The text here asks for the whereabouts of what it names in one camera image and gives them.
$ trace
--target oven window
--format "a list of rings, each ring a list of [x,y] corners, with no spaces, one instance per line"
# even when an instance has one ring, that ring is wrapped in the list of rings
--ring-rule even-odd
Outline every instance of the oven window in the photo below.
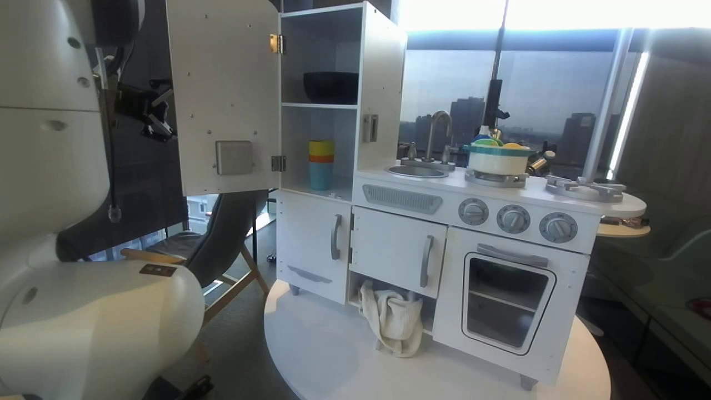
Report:
[[[468,258],[465,331],[526,352],[550,292],[554,272]]]

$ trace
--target black chair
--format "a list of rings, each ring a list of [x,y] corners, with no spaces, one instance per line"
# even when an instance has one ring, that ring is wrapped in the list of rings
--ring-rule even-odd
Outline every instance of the black chair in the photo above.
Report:
[[[203,286],[216,280],[227,285],[227,291],[204,308],[204,322],[208,322],[253,280],[263,286],[264,296],[269,291],[252,251],[244,247],[248,228],[255,227],[255,213],[267,203],[267,193],[269,191],[219,193],[204,236],[187,230],[146,251],[126,249],[123,252],[126,259],[185,263]],[[239,255],[248,271],[233,277],[227,269]]]

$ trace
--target white play kitchen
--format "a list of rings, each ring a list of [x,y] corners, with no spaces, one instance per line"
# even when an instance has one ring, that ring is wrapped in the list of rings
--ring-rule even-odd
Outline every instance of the white play kitchen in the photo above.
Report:
[[[276,187],[279,280],[344,311],[397,291],[435,341],[556,381],[598,221],[641,200],[397,161],[407,38],[378,3],[173,0],[169,39],[185,193]]]

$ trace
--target white cabinet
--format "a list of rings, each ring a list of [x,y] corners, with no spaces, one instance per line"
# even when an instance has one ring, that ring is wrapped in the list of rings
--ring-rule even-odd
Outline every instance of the white cabinet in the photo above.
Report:
[[[437,298],[447,227],[353,208],[350,271]]]
[[[407,38],[369,1],[283,3],[169,1],[183,189],[277,187],[279,277],[343,301],[353,170],[396,160]],[[322,70],[353,73],[356,92],[309,95]],[[313,140],[334,143],[328,189],[309,187]]]
[[[277,193],[277,277],[334,301],[346,298],[350,203]]]

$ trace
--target oven door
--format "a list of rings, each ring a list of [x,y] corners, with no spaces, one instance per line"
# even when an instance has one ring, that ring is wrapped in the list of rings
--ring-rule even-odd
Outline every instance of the oven door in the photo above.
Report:
[[[556,381],[588,255],[449,228],[434,338]]]

